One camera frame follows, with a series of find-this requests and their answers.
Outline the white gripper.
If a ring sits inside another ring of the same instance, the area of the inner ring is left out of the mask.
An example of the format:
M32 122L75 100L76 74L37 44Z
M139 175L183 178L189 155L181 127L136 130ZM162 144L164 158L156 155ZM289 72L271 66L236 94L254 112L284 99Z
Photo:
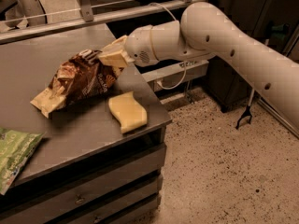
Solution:
M151 42L153 26L147 25L134 29L128 36L123 35L101 49L98 59L105 66L125 68L129 65L130 57L140 67L155 65L158 60L154 54Z

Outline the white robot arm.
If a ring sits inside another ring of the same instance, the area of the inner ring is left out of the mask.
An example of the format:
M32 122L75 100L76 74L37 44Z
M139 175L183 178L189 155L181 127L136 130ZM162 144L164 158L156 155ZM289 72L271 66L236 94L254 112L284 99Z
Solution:
M181 19L135 29L102 49L104 65L220 57L293 127L299 127L299 65L239 30L217 7L189 5Z

